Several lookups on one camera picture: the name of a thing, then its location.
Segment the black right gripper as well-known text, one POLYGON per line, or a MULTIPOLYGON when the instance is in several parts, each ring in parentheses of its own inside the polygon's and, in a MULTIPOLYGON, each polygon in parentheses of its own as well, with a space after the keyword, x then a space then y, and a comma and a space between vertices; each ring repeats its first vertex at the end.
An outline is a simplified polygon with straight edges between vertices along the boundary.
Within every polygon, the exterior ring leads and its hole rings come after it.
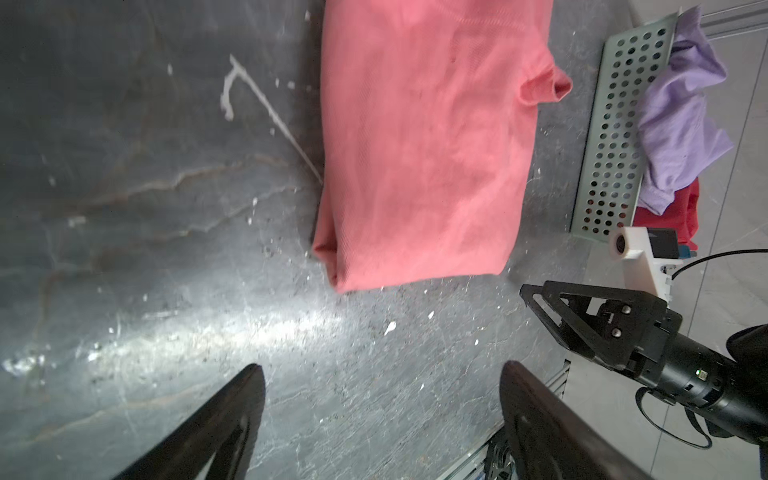
POLYGON ((711 432, 756 430, 756 373, 682 334, 682 316, 649 294, 546 281, 520 296, 566 350, 699 415, 711 432))

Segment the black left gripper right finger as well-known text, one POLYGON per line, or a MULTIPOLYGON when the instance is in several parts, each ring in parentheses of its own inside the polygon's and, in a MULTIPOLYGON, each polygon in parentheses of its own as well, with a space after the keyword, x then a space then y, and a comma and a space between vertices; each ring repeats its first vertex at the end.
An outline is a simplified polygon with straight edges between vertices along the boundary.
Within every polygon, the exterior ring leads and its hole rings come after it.
POLYGON ((647 479, 522 363, 504 364, 499 397, 520 479, 647 479))

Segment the pink t shirt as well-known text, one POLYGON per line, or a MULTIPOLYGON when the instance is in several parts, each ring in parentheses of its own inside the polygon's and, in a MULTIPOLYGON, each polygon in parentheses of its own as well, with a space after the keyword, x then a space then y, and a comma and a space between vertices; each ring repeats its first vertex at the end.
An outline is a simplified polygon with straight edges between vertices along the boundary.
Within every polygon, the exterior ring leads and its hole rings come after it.
POLYGON ((570 78, 549 1, 330 1, 324 187, 312 249, 339 293, 498 275, 518 236, 538 108, 570 78))

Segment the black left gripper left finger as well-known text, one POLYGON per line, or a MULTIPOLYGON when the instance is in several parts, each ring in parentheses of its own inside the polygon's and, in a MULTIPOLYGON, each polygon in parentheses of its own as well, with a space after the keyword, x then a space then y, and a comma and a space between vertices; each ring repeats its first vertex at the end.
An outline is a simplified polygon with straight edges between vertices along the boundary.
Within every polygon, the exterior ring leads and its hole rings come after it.
POLYGON ((118 479, 246 477, 266 401, 261 366, 249 364, 118 479))

